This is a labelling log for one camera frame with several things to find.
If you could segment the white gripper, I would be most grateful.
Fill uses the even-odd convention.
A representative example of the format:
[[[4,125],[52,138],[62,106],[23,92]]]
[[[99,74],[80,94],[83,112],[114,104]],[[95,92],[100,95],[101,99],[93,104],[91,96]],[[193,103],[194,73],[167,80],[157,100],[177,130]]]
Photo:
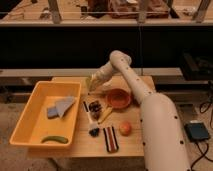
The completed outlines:
[[[103,83],[109,81],[113,74],[115,73],[115,69],[113,68],[110,62],[107,62],[105,65],[100,67],[92,77],[86,78],[86,85],[89,91],[94,91],[98,86]]]

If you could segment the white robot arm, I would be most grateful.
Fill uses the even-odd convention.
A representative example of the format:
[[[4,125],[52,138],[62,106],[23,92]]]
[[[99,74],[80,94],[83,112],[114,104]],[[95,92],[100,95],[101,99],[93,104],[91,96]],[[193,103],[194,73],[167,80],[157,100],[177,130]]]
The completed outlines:
[[[146,171],[191,171],[181,122],[174,102],[153,91],[130,67],[131,57],[114,50],[109,61],[91,75],[90,91],[120,72],[140,105]]]

